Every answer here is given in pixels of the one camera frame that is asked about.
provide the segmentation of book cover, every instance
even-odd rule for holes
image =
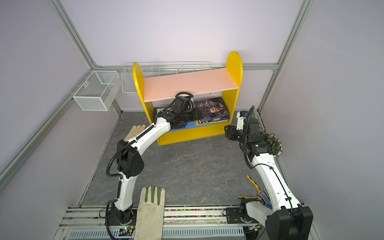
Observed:
[[[198,124],[230,119],[230,112],[221,97],[195,101],[195,107],[203,111],[203,119]]]
[[[154,114],[154,118],[156,117],[156,114],[159,113],[161,110],[163,110],[165,107],[155,107],[154,108],[154,111],[153,111],[153,114]],[[176,126],[174,126],[174,129],[181,129],[181,128],[185,128],[185,126],[187,125],[187,122],[183,122],[181,121],[180,124],[177,124]]]

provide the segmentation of wire basket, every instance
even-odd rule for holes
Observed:
[[[145,78],[212,69],[210,62],[143,62],[139,64]],[[124,67],[121,73],[123,93],[137,94],[133,80],[132,63],[123,63],[122,65]]]
[[[108,111],[120,90],[117,71],[94,70],[73,95],[84,111]]]

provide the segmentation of gray floor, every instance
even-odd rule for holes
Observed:
[[[82,205],[105,205],[116,196],[118,180],[105,175],[116,144],[133,125],[148,125],[144,112],[124,112],[109,140]],[[250,170],[238,142],[224,135],[159,146],[154,142],[142,155],[144,170],[133,193],[138,206],[141,188],[150,185],[166,189],[166,205],[238,205],[239,195],[253,197],[256,188],[247,174],[264,189],[256,170]],[[111,173],[115,173],[116,164]]]

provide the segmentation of green plant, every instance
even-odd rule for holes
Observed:
[[[281,142],[273,134],[263,132],[260,134],[261,139],[272,148],[272,154],[277,155],[281,150]]]

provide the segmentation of stack of books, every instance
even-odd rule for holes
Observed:
[[[196,125],[227,122],[230,119],[230,112],[221,97],[196,101],[195,107],[203,111],[203,119],[197,120]]]

